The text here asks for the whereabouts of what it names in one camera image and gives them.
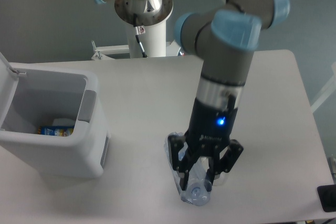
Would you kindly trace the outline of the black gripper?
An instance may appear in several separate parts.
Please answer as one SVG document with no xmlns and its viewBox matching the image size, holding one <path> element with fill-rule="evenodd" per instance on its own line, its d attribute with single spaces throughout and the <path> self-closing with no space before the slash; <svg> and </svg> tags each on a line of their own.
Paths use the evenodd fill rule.
<svg viewBox="0 0 336 224">
<path fill-rule="evenodd" d="M 199 157 L 208 157 L 206 180 L 214 185 L 221 173 L 229 173 L 243 152 L 243 146 L 230 139 L 238 109 L 229 98 L 225 109 L 217 109 L 195 99 L 185 135 L 167 137 L 168 158 L 177 173 L 181 190 L 187 189 L 190 172 Z M 187 145 L 183 157 L 180 151 Z"/>
</svg>

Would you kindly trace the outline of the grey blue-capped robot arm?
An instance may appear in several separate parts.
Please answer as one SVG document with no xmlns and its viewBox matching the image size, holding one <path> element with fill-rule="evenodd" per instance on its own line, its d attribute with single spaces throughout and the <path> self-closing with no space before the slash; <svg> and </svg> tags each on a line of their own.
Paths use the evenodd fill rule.
<svg viewBox="0 0 336 224">
<path fill-rule="evenodd" d="M 119 18 L 130 27 L 130 56 L 147 58 L 166 54 L 165 32 L 150 32 L 164 25 L 172 0 L 94 0 L 114 2 Z M 208 159 L 204 183 L 228 173 L 243 151 L 230 138 L 238 104 L 247 80 L 260 32 L 284 21 L 289 0 L 223 0 L 224 5 L 205 14 L 190 13 L 175 23 L 174 36 L 184 52 L 203 61 L 190 123 L 184 135 L 167 138 L 169 161 L 179 189 L 186 190 L 192 168 Z"/>
</svg>

